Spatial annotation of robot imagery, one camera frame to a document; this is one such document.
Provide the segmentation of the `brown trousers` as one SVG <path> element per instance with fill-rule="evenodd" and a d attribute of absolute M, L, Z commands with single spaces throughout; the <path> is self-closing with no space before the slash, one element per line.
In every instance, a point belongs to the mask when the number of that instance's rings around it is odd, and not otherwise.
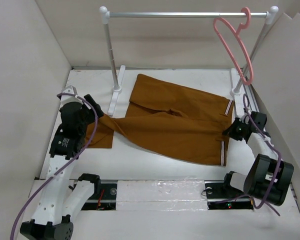
<path fill-rule="evenodd" d="M 223 96 L 162 81 L 136 78 L 122 118 L 104 115 L 90 124 L 90 148 L 110 149 L 114 133 L 157 154 L 201 165 L 225 166 L 234 102 Z"/>

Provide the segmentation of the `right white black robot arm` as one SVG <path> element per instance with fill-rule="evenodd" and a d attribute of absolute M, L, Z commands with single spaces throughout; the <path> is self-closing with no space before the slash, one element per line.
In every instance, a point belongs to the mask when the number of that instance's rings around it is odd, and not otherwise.
<path fill-rule="evenodd" d="M 247 175 L 230 171 L 224 177 L 221 191 L 233 197 L 239 191 L 255 199 L 281 206 L 286 199 L 294 166 L 282 160 L 271 144 L 270 135 L 264 131 L 267 115 L 252 111 L 234 122 L 222 132 L 236 141 L 244 140 L 252 150 L 255 160 Z"/>

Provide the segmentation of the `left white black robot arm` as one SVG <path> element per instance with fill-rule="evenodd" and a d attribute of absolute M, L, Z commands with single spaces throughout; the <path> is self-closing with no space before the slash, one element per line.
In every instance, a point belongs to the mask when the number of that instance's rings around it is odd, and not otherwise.
<path fill-rule="evenodd" d="M 74 93 L 60 93 L 61 124 L 50 146 L 48 174 L 45 182 L 29 197 L 23 213 L 37 194 L 41 194 L 37 208 L 29 221 L 21 224 L 20 234 L 28 240 L 69 240 L 74 221 L 88 198 L 101 194 L 98 175 L 84 173 L 68 194 L 72 171 L 80 155 L 92 142 L 98 119 L 104 113 L 91 95 L 80 97 Z"/>

